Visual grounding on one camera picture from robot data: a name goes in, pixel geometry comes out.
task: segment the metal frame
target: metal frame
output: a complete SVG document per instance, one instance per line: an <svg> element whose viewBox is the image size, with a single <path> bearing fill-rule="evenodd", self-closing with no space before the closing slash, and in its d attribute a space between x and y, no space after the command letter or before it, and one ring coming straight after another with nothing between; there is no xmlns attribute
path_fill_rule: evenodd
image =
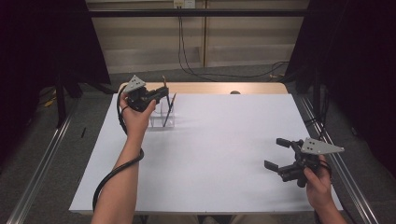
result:
<svg viewBox="0 0 396 224"><path fill-rule="evenodd" d="M58 147L64 138L64 134L69 127L71 117L76 112L78 102L79 100L75 100L62 126L55 130L52 140L50 141L49 146L47 147L47 150L44 153L43 158L41 159L41 162L35 169L35 173L33 174L32 179L30 180L20 200L12 211L11 216L7 221L7 224L19 224L23 223L23 221L25 220L29 209L33 204L33 201L35 200L35 196L40 190L47 171L50 168L52 160L55 157Z"/></svg>
<svg viewBox="0 0 396 224"><path fill-rule="evenodd" d="M313 113L313 106L311 102L306 97L303 97L301 100L309 118L313 119L315 117L315 114ZM323 128L322 123L315 122L314 127L315 130L318 132L318 134L320 134ZM324 142L333 145L332 139L330 138L329 134L326 131L323 132L322 136ZM352 174L347 169L347 166L344 163L344 160L341 157L341 155L339 153L334 153L329 156L332 160L333 166L340 175L341 180L343 181L346 190L349 193L349 196L351 197L353 203L358 209L358 212L361 214L361 218L363 219L364 223L367 224L379 223L375 217L372 208L370 207L370 204L367 202L366 197L363 195L361 189L356 184L355 179L352 177Z"/></svg>
<svg viewBox="0 0 396 224"><path fill-rule="evenodd" d="M330 11L306 9L92 9L91 17L307 17L330 15Z"/></svg>

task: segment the transparent box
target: transparent box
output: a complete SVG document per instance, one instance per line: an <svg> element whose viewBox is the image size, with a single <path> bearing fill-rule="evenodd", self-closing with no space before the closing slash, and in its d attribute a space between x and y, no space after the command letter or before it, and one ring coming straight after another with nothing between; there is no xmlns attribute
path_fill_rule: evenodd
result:
<svg viewBox="0 0 396 224"><path fill-rule="evenodd" d="M174 128L175 127L175 105L169 111L169 104L166 99L161 99L160 103L151 113L148 123L149 128Z"/></svg>

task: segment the forearm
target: forearm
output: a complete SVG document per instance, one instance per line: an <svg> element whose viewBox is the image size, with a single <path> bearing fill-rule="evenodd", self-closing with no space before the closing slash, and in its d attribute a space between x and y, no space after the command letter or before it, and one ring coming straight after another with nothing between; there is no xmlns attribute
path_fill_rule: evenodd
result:
<svg viewBox="0 0 396 224"><path fill-rule="evenodd" d="M315 209L323 224L347 224L334 203Z"/></svg>
<svg viewBox="0 0 396 224"><path fill-rule="evenodd" d="M143 137L128 137L115 165L139 155ZM136 205L138 163L113 176L103 187L92 223L132 223Z"/></svg>

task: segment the white paper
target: white paper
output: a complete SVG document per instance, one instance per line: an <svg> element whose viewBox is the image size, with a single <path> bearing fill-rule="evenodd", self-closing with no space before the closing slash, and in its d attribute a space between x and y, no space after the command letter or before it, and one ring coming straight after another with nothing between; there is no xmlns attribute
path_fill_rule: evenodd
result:
<svg viewBox="0 0 396 224"><path fill-rule="evenodd" d="M113 97L70 211L92 212L92 196L113 168L126 136ZM136 212L241 214L312 211L296 180L264 168L294 162L281 137L308 137L289 94L178 94L175 127L148 128ZM332 192L337 208L342 209Z"/></svg>

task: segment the black backdrop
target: black backdrop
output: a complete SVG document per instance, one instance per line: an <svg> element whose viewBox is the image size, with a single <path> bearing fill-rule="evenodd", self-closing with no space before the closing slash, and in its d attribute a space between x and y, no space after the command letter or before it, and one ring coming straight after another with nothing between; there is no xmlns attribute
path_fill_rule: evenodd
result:
<svg viewBox="0 0 396 224"><path fill-rule="evenodd" d="M307 91L318 71L373 154L396 176L396 3L346 0L335 15L345 3L339 24L336 17L304 20L287 76L296 74L297 90ZM323 4L312 0L310 6Z"/></svg>
<svg viewBox="0 0 396 224"><path fill-rule="evenodd" d="M87 11L84 0L0 1L0 164L33 116L42 88L61 76L78 97L77 82L110 82Z"/></svg>

